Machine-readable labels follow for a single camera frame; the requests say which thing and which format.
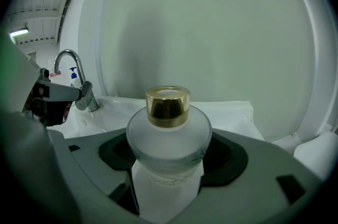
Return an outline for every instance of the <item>faucet handle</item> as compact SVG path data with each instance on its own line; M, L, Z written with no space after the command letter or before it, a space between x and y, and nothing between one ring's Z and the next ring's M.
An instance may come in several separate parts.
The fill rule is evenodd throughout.
M91 88L93 85L91 84L90 81L85 81L81 87L81 98L80 100L76 101L75 105L77 109L79 110L85 110L91 99L92 99L92 94L91 94Z

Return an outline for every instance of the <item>sink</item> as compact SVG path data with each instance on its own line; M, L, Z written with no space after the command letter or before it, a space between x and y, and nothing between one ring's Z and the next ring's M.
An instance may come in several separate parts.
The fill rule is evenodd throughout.
M64 138L100 134L127 127L130 118L146 106L143 99L95 96L100 108L92 113L72 105L67 121L48 127L60 131ZM254 125L254 110L250 102L191 102L209 118L213 128L264 140Z

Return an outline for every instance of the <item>perfume bottle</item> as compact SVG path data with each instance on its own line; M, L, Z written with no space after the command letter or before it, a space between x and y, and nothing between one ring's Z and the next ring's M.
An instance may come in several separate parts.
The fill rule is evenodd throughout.
M181 185L196 171L211 140L211 124L190 106L184 87L146 91L146 107L127 126L127 140L142 167L158 184Z

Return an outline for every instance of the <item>faucet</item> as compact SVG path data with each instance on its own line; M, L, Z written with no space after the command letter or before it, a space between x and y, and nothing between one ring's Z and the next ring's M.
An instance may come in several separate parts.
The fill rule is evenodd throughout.
M85 73L83 73L83 68L82 68L79 55L73 50L65 49L57 55L54 61L54 73L58 72L60 60L65 55L69 55L70 57L74 59L76 67L78 68L78 74L79 74L81 85L83 85L86 81ZM100 106L97 104L97 101L92 91L90 92L89 99L90 99L90 103L88 105L88 111L93 112L97 110Z

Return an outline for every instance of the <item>blue pump nozzle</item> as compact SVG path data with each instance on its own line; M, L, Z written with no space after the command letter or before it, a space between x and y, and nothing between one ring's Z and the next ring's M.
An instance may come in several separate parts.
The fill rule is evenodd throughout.
M78 77L78 76L76 75L76 73L74 73L74 69L75 69L75 68L76 68L76 67L69 68L69 70L72 70L72 71L73 71L72 76L71 76L72 79Z

